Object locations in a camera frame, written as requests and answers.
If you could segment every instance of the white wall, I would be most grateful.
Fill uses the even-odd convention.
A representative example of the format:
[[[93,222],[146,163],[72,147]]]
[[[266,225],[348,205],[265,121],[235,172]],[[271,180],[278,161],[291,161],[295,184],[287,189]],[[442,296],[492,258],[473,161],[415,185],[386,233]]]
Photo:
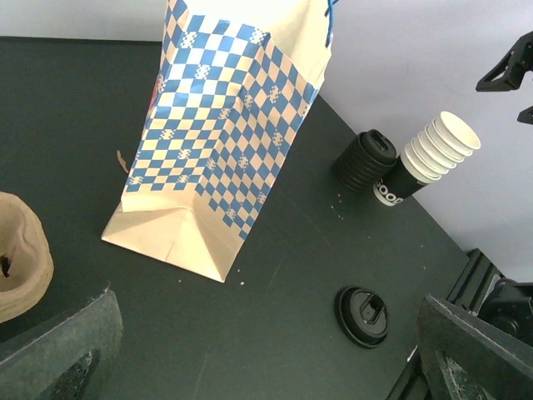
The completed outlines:
[[[165,3],[0,0],[0,35],[160,40]],[[531,76],[518,92],[475,91],[529,31],[531,0],[342,0],[321,94],[355,131],[378,128],[399,148],[441,110],[465,119],[481,150],[416,197],[464,249],[533,280],[533,126],[516,122]]]

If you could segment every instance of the checkered paper bag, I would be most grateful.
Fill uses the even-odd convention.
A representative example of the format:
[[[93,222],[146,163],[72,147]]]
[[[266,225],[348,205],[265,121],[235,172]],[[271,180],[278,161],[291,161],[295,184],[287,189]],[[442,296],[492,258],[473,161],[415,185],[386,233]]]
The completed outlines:
[[[323,82],[331,14],[331,0],[170,0],[102,239],[224,282]]]

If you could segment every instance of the blue and white checkered pattern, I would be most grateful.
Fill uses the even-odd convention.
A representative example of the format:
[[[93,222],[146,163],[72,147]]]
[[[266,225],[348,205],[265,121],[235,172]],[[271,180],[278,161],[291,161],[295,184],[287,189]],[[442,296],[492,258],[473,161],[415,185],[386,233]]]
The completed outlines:
[[[179,0],[156,88],[125,193],[194,185],[246,238],[317,90],[269,33]]]

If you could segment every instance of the black table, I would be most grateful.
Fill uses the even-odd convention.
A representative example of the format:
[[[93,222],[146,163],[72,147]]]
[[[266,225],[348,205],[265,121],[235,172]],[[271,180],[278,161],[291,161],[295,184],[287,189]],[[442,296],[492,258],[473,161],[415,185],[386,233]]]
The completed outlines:
[[[226,283],[104,243],[132,160],[156,43],[0,41],[0,190],[41,218],[55,273],[0,340],[108,283],[125,333],[104,398],[383,399],[416,345],[427,293],[445,297],[466,255],[414,200],[394,208],[331,175],[352,131],[318,98]],[[376,290],[391,315],[377,349],[336,324],[343,286]]]

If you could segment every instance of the stack of paper cups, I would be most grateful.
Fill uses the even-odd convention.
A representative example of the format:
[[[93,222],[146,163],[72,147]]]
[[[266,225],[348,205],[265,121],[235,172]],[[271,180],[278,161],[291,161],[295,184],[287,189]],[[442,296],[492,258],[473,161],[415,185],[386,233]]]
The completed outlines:
[[[374,194],[387,206],[401,203],[480,147],[480,139],[463,120],[443,111],[407,143],[396,166],[374,186]]]

